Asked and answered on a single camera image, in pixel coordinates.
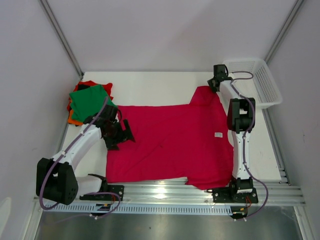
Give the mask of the crimson t shirt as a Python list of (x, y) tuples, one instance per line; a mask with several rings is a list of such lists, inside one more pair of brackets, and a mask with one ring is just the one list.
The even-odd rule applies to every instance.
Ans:
[(110, 183), (185, 177), (200, 190), (225, 187), (232, 178), (234, 149), (219, 96), (196, 88), (190, 102), (171, 106), (121, 106), (134, 141), (106, 156)]

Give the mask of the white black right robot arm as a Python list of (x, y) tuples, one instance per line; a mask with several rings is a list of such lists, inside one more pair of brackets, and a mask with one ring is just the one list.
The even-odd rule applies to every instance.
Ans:
[(229, 98), (227, 110), (227, 128), (233, 140), (233, 171), (226, 187), (212, 190), (214, 202), (239, 202), (254, 193), (253, 176), (250, 172), (249, 143), (251, 132), (256, 123), (256, 101), (246, 97), (236, 88), (238, 80), (251, 80), (254, 75), (249, 71), (236, 71), (249, 77), (233, 79), (226, 65), (213, 66), (213, 78), (207, 81), (214, 93), (225, 93)]

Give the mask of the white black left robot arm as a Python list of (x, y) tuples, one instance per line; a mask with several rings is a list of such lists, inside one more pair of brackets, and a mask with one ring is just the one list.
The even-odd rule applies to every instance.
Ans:
[(105, 105), (88, 116), (78, 133), (66, 149), (51, 158), (41, 158), (36, 167), (36, 195), (41, 206), (44, 200), (56, 204), (70, 205), (76, 198), (82, 200), (111, 201), (120, 199), (117, 193), (109, 192), (106, 177), (89, 173), (77, 177), (75, 171), (93, 145), (103, 140), (108, 151), (119, 150), (118, 145), (135, 141), (127, 119), (122, 119), (118, 107)]

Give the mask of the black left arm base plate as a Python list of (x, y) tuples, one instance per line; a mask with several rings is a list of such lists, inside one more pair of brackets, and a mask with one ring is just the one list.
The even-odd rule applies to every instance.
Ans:
[[(124, 185), (104, 185), (98, 191), (99, 193), (102, 192), (109, 192), (119, 195), (120, 200), (123, 200), (125, 186)], [(82, 195), (79, 197), (82, 201), (117, 201), (118, 197), (112, 194), (93, 194), (93, 195)]]

